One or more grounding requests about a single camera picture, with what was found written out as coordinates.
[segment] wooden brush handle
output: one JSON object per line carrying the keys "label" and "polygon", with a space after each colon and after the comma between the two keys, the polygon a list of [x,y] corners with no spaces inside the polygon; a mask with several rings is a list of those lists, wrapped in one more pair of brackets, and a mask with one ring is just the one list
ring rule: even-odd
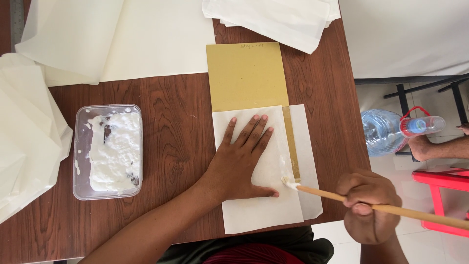
{"label": "wooden brush handle", "polygon": [[[345,196],[322,191],[322,190],[311,188],[311,187],[300,185],[300,186],[297,186],[296,188],[303,192],[319,195],[319,196],[337,200],[340,202],[343,202],[345,200]],[[455,219],[451,217],[437,216],[434,214],[419,212],[419,211],[405,209],[405,208],[387,205],[387,204],[371,204],[370,206],[374,210],[378,210],[378,211],[382,211],[382,212],[386,212],[386,213],[390,213],[390,214],[394,214],[398,216],[409,217],[409,218],[428,221],[428,222],[432,222],[436,224],[447,225],[447,226],[452,226],[452,227],[456,227],[460,229],[469,230],[469,221],[464,221],[464,220]]]}

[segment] person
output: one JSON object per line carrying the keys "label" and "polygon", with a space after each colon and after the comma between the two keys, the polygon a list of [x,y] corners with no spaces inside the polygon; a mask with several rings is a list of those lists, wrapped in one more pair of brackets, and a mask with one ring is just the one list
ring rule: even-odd
{"label": "person", "polygon": [[[251,182],[273,133],[269,127],[262,135],[267,120],[266,115],[254,115],[231,144],[236,125],[233,117],[207,171],[193,186],[131,222],[80,264],[327,263],[333,246],[326,239],[313,240],[311,226],[171,246],[182,232],[223,201],[281,195]],[[343,204],[350,210],[344,223],[350,236],[362,244],[361,263],[408,263],[395,232],[400,217],[370,207],[402,205],[391,181],[355,169],[340,177],[336,191],[347,196]]]}
{"label": "person", "polygon": [[[457,126],[465,135],[469,135],[469,124]],[[443,143],[432,143],[426,135],[409,139],[408,145],[414,158],[419,161],[427,161],[436,158],[469,159],[469,137],[456,138]]]}

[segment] red shirt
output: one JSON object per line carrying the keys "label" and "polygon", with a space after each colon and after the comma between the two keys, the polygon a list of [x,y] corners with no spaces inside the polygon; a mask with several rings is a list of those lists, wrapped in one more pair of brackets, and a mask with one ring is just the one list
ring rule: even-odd
{"label": "red shirt", "polygon": [[304,264],[294,255],[266,244],[243,244],[222,250],[203,264]]}

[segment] large water jug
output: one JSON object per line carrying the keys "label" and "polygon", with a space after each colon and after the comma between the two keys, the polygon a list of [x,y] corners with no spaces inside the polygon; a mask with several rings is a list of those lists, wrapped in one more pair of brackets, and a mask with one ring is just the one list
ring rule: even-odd
{"label": "large water jug", "polygon": [[370,157],[394,153],[407,143],[399,130],[401,116],[383,109],[372,109],[361,113],[366,147]]}

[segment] metal ruler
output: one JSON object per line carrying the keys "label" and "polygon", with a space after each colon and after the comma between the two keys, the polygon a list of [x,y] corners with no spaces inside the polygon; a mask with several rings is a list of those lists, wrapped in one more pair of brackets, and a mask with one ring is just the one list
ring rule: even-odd
{"label": "metal ruler", "polygon": [[11,52],[15,52],[15,44],[21,42],[24,30],[24,3],[23,0],[10,0],[10,31]]}

